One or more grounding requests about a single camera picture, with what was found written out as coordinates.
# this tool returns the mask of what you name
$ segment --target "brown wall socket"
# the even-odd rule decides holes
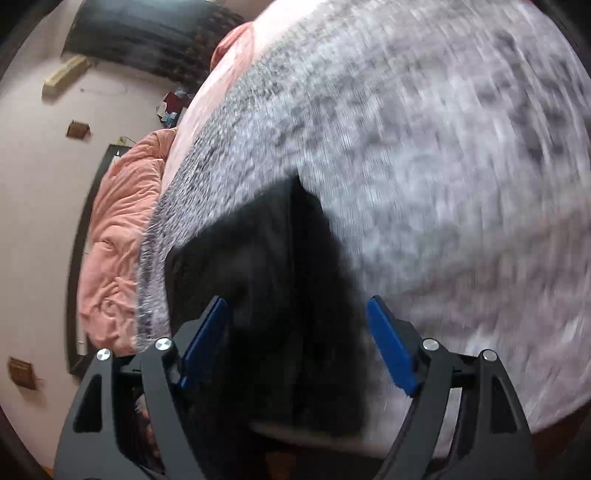
[[[11,380],[19,387],[28,388],[29,390],[37,389],[33,364],[24,362],[18,358],[9,357],[8,372],[10,373]]]

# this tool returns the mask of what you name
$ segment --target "black garment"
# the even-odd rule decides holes
[[[335,436],[361,430],[362,323],[338,260],[320,202],[297,177],[169,253],[173,333],[214,295],[233,308],[212,384],[196,396],[203,415],[217,409],[243,424],[272,421]]]

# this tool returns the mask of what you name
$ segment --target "pink comforter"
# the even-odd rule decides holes
[[[78,314],[92,343],[135,352],[139,247],[160,195],[176,129],[149,134],[103,177],[90,220],[90,251],[78,286]]]

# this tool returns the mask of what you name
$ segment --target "gray bedspread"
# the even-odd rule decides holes
[[[163,262],[297,170],[363,304],[499,353],[533,430],[591,397],[591,80],[516,0],[329,0],[214,112],[141,250],[138,344],[168,333]],[[363,442],[408,407],[370,338]],[[444,422],[441,447],[454,421]]]

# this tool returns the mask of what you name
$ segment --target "gray blanket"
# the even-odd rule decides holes
[[[329,0],[237,82],[155,209],[138,344],[168,333],[163,262],[297,170],[363,304],[499,353],[533,430],[591,394],[591,80],[516,0]],[[363,442],[408,407],[371,338]],[[454,420],[444,422],[441,447]]]

